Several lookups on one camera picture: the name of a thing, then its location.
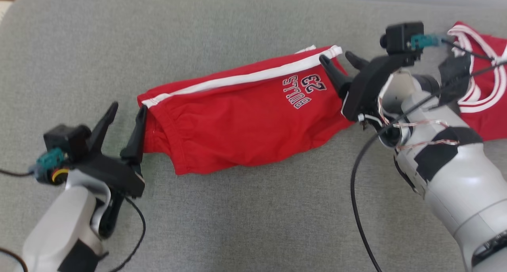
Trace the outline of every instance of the number 23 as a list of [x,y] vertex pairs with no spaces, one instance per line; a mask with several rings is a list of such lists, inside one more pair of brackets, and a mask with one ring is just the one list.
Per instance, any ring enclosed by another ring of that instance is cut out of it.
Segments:
[[317,74],[304,77],[301,80],[301,85],[305,88],[306,93],[311,93],[314,89],[318,91],[326,90],[326,85],[320,82],[320,76]]

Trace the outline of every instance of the yellow ring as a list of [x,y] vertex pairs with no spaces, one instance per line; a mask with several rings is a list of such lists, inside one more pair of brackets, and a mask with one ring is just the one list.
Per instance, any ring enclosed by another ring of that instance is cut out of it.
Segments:
[[63,174],[63,173],[69,173],[69,170],[68,169],[58,169],[57,171],[55,171],[55,173],[53,173],[53,176],[51,177],[51,180],[53,181],[53,183],[56,183],[56,178],[58,177],[58,175],[60,174]]

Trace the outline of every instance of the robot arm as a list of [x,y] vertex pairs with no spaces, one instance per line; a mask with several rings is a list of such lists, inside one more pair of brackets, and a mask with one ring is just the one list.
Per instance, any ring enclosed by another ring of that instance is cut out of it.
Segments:
[[36,180],[66,184],[24,243],[22,259],[29,272],[94,272],[107,256],[102,241],[112,235],[123,200],[143,194],[139,164],[147,109],[139,111],[120,158],[100,151],[117,108],[113,103],[93,131],[60,125],[44,135],[48,152],[32,168]]
[[[449,58],[439,67],[443,87],[458,85],[451,94],[440,91],[432,77],[400,70],[420,59],[423,46],[415,44],[428,42],[435,45],[435,39],[424,36],[422,23],[393,25],[381,39],[388,56],[368,62],[345,54],[360,69],[353,79],[326,57],[321,63],[343,100],[342,114],[371,124],[380,141],[395,151],[398,171],[453,235],[467,272],[505,270],[507,182],[484,155],[480,136],[447,106],[467,90],[469,57]],[[433,93],[440,97],[412,110]]]
[[[404,100],[402,109],[411,108],[428,95],[414,92]],[[434,98],[425,108],[409,114],[407,120],[443,120],[447,126],[413,127],[396,161],[458,242],[467,271],[500,271],[488,267],[507,267],[507,182],[484,155],[478,134],[448,106],[428,109],[437,104]],[[459,144],[413,146],[442,139]]]

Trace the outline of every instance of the red basketball shorts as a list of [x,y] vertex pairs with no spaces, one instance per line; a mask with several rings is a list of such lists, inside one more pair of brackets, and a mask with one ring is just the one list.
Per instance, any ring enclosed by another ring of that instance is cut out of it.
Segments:
[[351,124],[318,59],[341,53],[310,47],[139,95],[149,108],[145,152],[166,153],[181,175],[279,162],[321,146]]

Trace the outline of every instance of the black cable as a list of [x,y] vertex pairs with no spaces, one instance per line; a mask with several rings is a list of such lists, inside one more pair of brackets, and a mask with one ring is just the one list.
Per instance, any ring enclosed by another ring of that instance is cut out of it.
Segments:
[[[478,70],[478,71],[470,74],[469,77],[471,78],[471,77],[483,74],[485,72],[488,72],[490,70],[495,69],[496,67],[499,67],[499,66],[502,66],[502,65],[505,65],[505,64],[507,64],[507,61],[499,63],[499,64],[497,64],[495,66],[491,66],[491,67],[484,68],[482,70]],[[352,201],[352,208],[353,208],[353,211],[354,211],[355,222],[356,222],[356,225],[357,225],[357,229],[359,230],[359,234],[361,235],[362,243],[364,244],[364,248],[366,248],[366,252],[368,253],[368,256],[370,257],[370,259],[371,259],[371,261],[373,263],[373,266],[375,266],[375,269],[377,270],[377,272],[382,272],[382,269],[380,269],[380,266],[378,265],[378,263],[377,263],[377,261],[375,259],[375,256],[373,256],[373,252],[372,252],[372,250],[370,248],[370,245],[368,244],[368,240],[366,239],[366,236],[365,236],[364,231],[362,229],[361,221],[360,221],[360,218],[359,218],[359,213],[357,212],[357,202],[356,202],[356,199],[355,199],[355,175],[357,173],[357,169],[359,168],[359,164],[360,164],[360,162],[362,160],[362,157],[366,154],[366,151],[368,151],[368,149],[370,148],[370,146],[373,144],[373,142],[375,142],[375,140],[378,137],[380,137],[380,135],[384,134],[390,128],[394,127],[394,125],[397,124],[400,120],[406,118],[413,111],[417,110],[419,107],[421,107],[424,104],[426,104],[427,102],[429,102],[429,100],[431,100],[434,97],[442,94],[444,91],[450,90],[454,86],[455,86],[454,84],[448,84],[447,86],[445,86],[443,88],[440,88],[440,90],[438,90],[435,93],[429,95],[428,97],[426,97],[422,101],[420,101],[417,104],[415,104],[413,107],[409,108],[402,115],[400,115],[399,117],[397,117],[396,119],[394,119],[388,126],[384,126],[380,131],[378,131],[375,135],[373,135],[366,142],[366,144],[364,144],[363,148],[361,149],[361,151],[359,152],[359,154],[357,155],[357,157],[355,159],[354,167],[353,167],[352,173],[350,175],[350,198],[351,198],[351,201]]]
[[473,55],[474,57],[477,57],[477,58],[480,58],[480,59],[489,60],[489,61],[494,61],[494,60],[495,60],[495,59],[494,59],[494,58],[492,58],[492,57],[487,57],[487,56],[484,56],[484,55],[481,55],[481,54],[475,53],[475,52],[473,52],[473,51],[466,50],[466,49],[464,49],[463,47],[461,47],[461,46],[459,46],[459,45],[454,44],[452,41],[448,41],[448,40],[445,40],[445,39],[442,39],[441,41],[442,41],[442,43],[448,44],[448,45],[450,45],[450,46],[452,46],[452,47],[456,47],[457,49],[462,50],[462,51],[464,51],[464,52],[466,52],[466,53],[468,53],[468,54],[470,54],[470,55]]
[[13,177],[28,177],[30,175],[33,175],[32,171],[26,172],[26,173],[16,173],[16,172],[7,171],[4,169],[0,169],[0,173],[2,173],[4,175],[8,175],[8,176],[13,176]]
[[10,250],[7,250],[5,248],[0,248],[0,253],[7,254],[7,255],[11,256],[12,258],[16,259],[16,261],[19,262],[19,264],[21,265],[21,267],[23,267],[23,272],[29,272],[27,264],[25,263],[25,261],[23,260],[23,258],[21,258],[20,256],[18,256],[18,254],[14,253],[14,252],[12,252]]
[[141,237],[139,238],[139,241],[137,242],[137,245],[135,246],[134,250],[127,257],[127,259],[125,259],[125,261],[123,261],[122,264],[120,264],[118,267],[114,268],[110,272],[118,272],[121,269],[123,269],[123,267],[125,267],[125,265],[132,259],[132,256],[134,256],[134,254],[137,252],[137,249],[139,248],[139,246],[141,246],[141,242],[143,242],[143,239],[145,238],[145,234],[146,234],[145,216],[143,216],[143,213],[141,212],[139,207],[137,207],[137,205],[135,205],[134,202],[130,198],[125,197],[125,201],[127,201],[139,214],[139,217],[141,218],[141,222],[143,222],[143,233],[141,234]]

